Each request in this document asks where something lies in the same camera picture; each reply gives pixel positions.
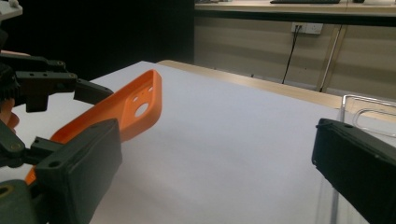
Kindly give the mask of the clear plastic container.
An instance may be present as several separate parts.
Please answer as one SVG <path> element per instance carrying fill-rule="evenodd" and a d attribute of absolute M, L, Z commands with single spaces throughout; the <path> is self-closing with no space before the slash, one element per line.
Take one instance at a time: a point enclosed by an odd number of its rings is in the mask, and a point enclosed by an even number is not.
<path fill-rule="evenodd" d="M 396 103 L 347 94 L 337 118 L 396 147 Z M 321 178 L 316 224 L 369 224 L 324 177 Z"/>

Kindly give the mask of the white table sheet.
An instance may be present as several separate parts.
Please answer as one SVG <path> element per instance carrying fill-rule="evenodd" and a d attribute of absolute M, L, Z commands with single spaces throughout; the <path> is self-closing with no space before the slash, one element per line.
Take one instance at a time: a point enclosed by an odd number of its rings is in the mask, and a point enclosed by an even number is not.
<path fill-rule="evenodd" d="M 342 98 L 156 63 L 96 84 L 115 93 L 151 69 L 162 78 L 162 113 L 120 142 L 122 163 L 89 224 L 316 224 L 324 177 L 312 163 L 317 125 L 339 121 Z M 19 107 L 15 134 L 26 148 L 95 106 L 74 94 L 53 93 L 43 112 Z M 0 224 L 50 224 L 35 167 L 0 167 Z"/>

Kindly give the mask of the white wall socket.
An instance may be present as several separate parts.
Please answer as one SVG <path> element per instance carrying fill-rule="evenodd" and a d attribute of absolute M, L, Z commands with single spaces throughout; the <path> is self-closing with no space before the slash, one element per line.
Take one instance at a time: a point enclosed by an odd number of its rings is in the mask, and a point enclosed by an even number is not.
<path fill-rule="evenodd" d="M 320 35 L 322 28 L 322 23 L 293 22 L 291 24 L 291 31 L 293 33 Z"/>

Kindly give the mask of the orange phone case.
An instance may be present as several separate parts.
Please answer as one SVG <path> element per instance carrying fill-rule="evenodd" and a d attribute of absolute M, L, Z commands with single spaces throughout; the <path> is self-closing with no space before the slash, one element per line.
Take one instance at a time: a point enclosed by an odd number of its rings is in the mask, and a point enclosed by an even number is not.
<path fill-rule="evenodd" d="M 151 69 L 71 120 L 50 140 L 65 144 L 97 122 L 117 119 L 120 141 L 125 142 L 152 127 L 161 113 L 162 78 Z"/>

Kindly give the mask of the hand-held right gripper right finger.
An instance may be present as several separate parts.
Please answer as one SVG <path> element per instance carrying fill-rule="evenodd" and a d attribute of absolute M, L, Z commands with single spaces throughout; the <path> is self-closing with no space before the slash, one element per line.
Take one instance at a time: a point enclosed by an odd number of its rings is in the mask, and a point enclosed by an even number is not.
<path fill-rule="evenodd" d="M 396 224 L 396 147 L 344 122 L 321 119 L 312 163 L 370 224 Z"/>

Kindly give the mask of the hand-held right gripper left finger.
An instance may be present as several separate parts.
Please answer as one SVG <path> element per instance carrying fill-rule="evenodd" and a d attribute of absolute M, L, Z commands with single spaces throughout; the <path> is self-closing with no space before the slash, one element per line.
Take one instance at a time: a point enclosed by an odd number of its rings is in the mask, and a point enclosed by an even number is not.
<path fill-rule="evenodd" d="M 93 124 L 35 167 L 50 224 L 89 224 L 122 163 L 119 124 Z"/>

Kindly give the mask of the black curtain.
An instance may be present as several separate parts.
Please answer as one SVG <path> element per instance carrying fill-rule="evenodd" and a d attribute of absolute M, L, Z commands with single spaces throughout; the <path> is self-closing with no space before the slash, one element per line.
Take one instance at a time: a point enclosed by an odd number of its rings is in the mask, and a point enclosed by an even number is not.
<path fill-rule="evenodd" d="M 22 14 L 0 22 L 5 49 L 63 61 L 84 79 L 141 61 L 193 60 L 193 0 L 18 1 Z"/>

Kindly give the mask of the black keyboard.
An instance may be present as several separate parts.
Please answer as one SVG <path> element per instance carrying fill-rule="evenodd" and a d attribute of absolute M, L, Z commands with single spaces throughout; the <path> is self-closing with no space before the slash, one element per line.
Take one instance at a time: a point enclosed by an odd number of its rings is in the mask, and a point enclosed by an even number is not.
<path fill-rule="evenodd" d="M 271 0 L 271 4 L 339 4 L 341 0 Z"/>

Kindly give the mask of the long beige desk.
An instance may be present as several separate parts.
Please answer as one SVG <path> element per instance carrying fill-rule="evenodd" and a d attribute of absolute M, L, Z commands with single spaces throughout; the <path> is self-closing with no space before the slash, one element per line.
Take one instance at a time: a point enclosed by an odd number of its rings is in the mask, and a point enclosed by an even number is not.
<path fill-rule="evenodd" d="M 293 22 L 323 28 L 320 35 L 293 33 Z M 396 99 L 396 0 L 197 4 L 194 49 L 200 66 L 330 94 Z"/>

